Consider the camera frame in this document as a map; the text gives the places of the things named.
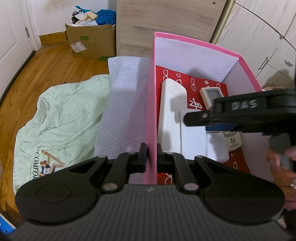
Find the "person's right hand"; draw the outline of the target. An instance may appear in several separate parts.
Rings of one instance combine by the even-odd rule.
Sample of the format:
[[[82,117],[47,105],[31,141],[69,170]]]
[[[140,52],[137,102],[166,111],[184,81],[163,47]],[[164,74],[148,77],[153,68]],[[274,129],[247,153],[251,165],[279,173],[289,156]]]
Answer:
[[[285,195],[285,208],[295,209],[295,172],[290,171],[281,164],[279,155],[269,148],[266,159],[270,164],[273,182]]]

